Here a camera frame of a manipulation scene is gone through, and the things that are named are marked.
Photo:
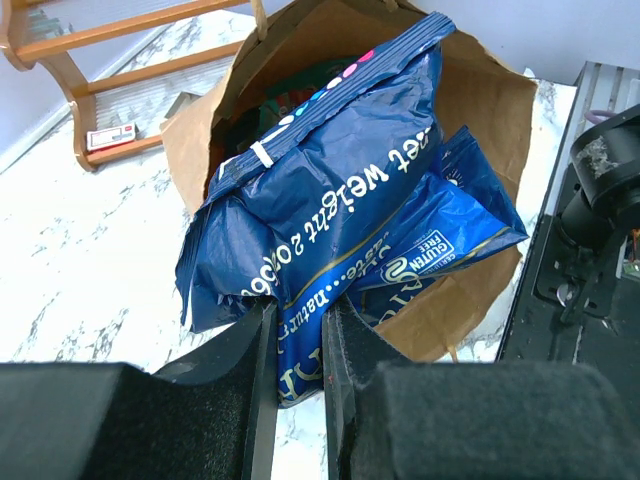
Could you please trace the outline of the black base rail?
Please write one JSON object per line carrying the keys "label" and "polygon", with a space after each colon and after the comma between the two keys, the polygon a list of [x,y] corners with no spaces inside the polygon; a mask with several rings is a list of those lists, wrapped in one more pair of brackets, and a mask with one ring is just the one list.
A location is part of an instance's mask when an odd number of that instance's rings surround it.
{"label": "black base rail", "polygon": [[639,371],[639,73],[588,62],[497,357]]}

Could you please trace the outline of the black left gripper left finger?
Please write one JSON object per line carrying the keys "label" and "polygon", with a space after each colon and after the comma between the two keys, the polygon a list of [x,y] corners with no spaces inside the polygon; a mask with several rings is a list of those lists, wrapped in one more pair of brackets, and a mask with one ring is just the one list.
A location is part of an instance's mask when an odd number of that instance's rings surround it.
{"label": "black left gripper left finger", "polygon": [[267,479],[277,305],[153,374],[127,363],[5,363],[5,479]]}

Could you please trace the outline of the wooden two-tier rack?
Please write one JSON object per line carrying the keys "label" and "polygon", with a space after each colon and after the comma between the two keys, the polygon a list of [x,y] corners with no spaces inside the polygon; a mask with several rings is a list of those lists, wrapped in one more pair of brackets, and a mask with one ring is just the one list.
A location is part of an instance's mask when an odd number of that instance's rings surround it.
{"label": "wooden two-tier rack", "polygon": [[153,1],[151,11],[148,13],[127,16],[74,33],[38,39],[36,19],[33,14],[40,7],[49,4],[45,1],[3,1],[1,3],[1,51],[16,70],[28,71],[39,64],[54,78],[67,100],[73,117],[73,149],[76,161],[89,172],[103,164],[157,147],[162,143],[161,137],[155,135],[141,140],[133,139],[114,147],[100,146],[96,151],[91,151],[87,133],[97,126],[96,96],[98,94],[210,63],[236,53],[240,46],[235,42],[90,82],[70,56],[71,50],[166,26],[216,10],[237,7],[242,3],[240,1],[182,1],[175,6],[164,6],[159,1]]}

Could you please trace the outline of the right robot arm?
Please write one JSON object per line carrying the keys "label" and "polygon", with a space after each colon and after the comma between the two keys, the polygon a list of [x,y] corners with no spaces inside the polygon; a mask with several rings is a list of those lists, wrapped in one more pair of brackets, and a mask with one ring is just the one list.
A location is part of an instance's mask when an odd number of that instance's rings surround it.
{"label": "right robot arm", "polygon": [[551,220],[537,286],[565,325],[608,314],[620,250],[639,227],[639,106],[585,131],[570,156],[574,193]]}

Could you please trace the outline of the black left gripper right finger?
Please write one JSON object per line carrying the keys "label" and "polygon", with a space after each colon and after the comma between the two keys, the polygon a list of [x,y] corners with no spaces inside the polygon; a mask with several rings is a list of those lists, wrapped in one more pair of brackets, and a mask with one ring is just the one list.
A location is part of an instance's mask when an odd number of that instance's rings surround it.
{"label": "black left gripper right finger", "polygon": [[322,319],[333,479],[635,479],[639,433],[596,370],[417,363],[347,297]]}

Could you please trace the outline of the small red white box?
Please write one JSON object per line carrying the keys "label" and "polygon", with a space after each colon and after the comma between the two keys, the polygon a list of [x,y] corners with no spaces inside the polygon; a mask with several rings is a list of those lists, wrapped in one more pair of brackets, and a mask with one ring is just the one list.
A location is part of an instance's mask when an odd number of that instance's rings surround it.
{"label": "small red white box", "polygon": [[137,131],[135,123],[89,131],[86,134],[87,150],[97,152],[133,142],[136,139]]}

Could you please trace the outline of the blue salt vinegar chips bag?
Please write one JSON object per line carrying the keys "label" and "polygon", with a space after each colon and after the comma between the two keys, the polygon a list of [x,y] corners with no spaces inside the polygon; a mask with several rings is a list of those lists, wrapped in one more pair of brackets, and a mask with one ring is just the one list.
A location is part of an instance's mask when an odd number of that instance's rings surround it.
{"label": "blue salt vinegar chips bag", "polygon": [[321,324],[343,294],[429,286],[527,236],[467,128],[435,114],[440,13],[367,52],[214,174],[176,266],[194,332],[276,299],[277,396],[321,386]]}

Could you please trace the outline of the green snack packet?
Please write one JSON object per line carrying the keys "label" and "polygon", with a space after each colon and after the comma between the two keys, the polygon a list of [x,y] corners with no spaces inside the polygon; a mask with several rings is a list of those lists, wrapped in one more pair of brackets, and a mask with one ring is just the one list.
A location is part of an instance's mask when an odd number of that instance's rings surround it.
{"label": "green snack packet", "polygon": [[260,105],[231,122],[224,140],[224,158],[243,153],[355,60],[356,56],[348,56],[319,62],[267,88]]}

